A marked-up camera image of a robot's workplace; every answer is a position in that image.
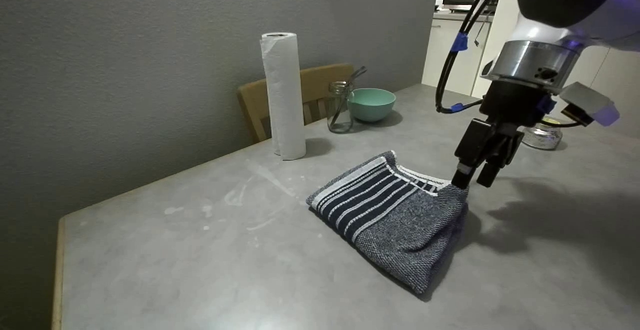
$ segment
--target teal bowl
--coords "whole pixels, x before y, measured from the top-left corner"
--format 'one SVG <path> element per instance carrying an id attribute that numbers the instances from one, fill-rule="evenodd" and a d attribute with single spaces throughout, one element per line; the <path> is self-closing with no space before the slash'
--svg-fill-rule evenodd
<path id="1" fill-rule="evenodd" d="M 359 88 L 349 96 L 349 111 L 364 122 L 376 122 L 387 117 L 394 108 L 396 96 L 379 88 Z"/>

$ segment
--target blue striped towel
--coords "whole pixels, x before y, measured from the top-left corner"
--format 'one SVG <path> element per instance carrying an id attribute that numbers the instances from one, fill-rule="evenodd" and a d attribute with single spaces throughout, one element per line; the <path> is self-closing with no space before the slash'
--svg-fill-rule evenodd
<path id="1" fill-rule="evenodd" d="M 307 198 L 335 232 L 416 294 L 426 291 L 460 236 L 467 191 L 396 164 L 392 151 Z"/>

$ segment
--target chair backrest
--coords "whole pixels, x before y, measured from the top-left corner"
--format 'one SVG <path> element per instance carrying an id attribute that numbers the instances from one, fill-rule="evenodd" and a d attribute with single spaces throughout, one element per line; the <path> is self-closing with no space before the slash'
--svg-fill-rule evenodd
<path id="1" fill-rule="evenodd" d="M 329 95 L 329 84 L 335 81 L 346 81 L 352 72 L 354 67 L 349 64 L 328 65 L 300 71 L 302 113 L 305 125 L 327 116 L 324 103 Z M 270 138 L 267 81 L 263 79 L 240 86 L 237 95 L 253 142 L 258 143 Z"/>

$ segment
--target paper towel roll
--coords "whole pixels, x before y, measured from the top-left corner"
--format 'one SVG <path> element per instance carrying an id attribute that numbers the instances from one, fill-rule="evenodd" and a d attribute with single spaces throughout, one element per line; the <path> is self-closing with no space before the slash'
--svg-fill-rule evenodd
<path id="1" fill-rule="evenodd" d="M 263 34 L 262 63 L 267 79 L 271 138 L 274 152 L 295 160 L 307 152 L 302 116 L 298 38 L 291 33 Z"/>

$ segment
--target kitchen counter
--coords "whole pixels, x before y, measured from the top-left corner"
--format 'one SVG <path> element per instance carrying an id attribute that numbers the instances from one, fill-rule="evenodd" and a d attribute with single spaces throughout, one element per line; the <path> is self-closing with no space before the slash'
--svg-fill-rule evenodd
<path id="1" fill-rule="evenodd" d="M 390 149 L 450 178 L 480 115 L 436 113 L 434 90 L 397 92 L 386 120 L 352 134 L 307 125 L 302 159 L 264 141 L 65 216 L 54 327 L 640 328 L 640 141 L 597 125 L 563 129 L 556 151 L 521 145 L 493 187 L 474 182 L 462 239 L 421 298 L 307 209 Z"/>
<path id="2" fill-rule="evenodd" d="M 449 10 L 440 10 L 433 13 L 433 18 L 437 20 L 455 20 L 462 21 L 466 17 L 466 13 L 451 13 Z M 493 16 L 482 15 L 478 17 L 477 22 L 493 22 Z"/>

